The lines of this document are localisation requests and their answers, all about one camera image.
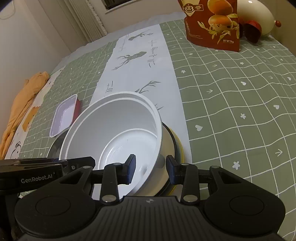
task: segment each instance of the white bowl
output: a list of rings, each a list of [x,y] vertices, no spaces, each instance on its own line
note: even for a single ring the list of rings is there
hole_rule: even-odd
[[[168,178],[165,157],[174,147],[172,141],[162,140],[163,128],[160,115],[149,99],[135,92],[112,94],[93,103],[76,119],[65,137],[59,158],[92,156],[96,160],[95,169],[103,169],[110,163],[124,163],[130,154],[135,154],[132,183],[119,185],[119,196],[147,193]],[[99,198],[99,190],[95,186],[94,199]]]

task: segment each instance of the arrow print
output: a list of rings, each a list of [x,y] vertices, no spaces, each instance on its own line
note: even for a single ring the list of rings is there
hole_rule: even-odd
[[[275,154],[278,154],[278,156],[279,156],[280,154],[283,153],[283,151],[281,151],[280,149],[278,149],[278,150],[279,150],[279,152],[276,152]]]

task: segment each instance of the white egg-shaped toy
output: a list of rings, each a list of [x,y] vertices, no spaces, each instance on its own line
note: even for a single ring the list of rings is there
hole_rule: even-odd
[[[242,24],[250,20],[259,23],[262,28],[261,35],[268,35],[275,25],[281,26],[270,10],[258,0],[237,0],[237,16]]]

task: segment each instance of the white round object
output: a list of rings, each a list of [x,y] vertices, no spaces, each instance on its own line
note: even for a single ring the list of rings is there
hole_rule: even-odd
[[[239,21],[254,20],[261,25],[261,35],[269,34],[275,25],[275,19],[270,10],[258,0],[238,0],[237,16]]]
[[[98,100],[81,113],[65,137],[59,158],[92,156],[96,160],[94,169],[103,169],[110,163],[124,163],[135,154],[131,184],[118,186],[121,198],[145,189],[151,175],[156,182],[168,179],[164,175],[161,147],[166,145],[162,140],[162,122],[154,104],[143,95],[121,92]],[[99,194],[100,186],[95,185],[93,199],[99,199]]]

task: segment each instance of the yellow rim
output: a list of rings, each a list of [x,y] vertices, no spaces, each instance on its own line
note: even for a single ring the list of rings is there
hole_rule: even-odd
[[[180,156],[181,156],[181,163],[184,163],[184,151],[183,151],[183,147],[181,144],[181,141],[179,139],[179,137],[176,135],[176,133],[170,128],[170,131],[172,132],[176,142],[178,142],[177,147],[179,147],[178,151],[180,152]],[[176,186],[173,187],[173,189],[170,191],[170,193],[168,194],[168,196],[175,190]]]

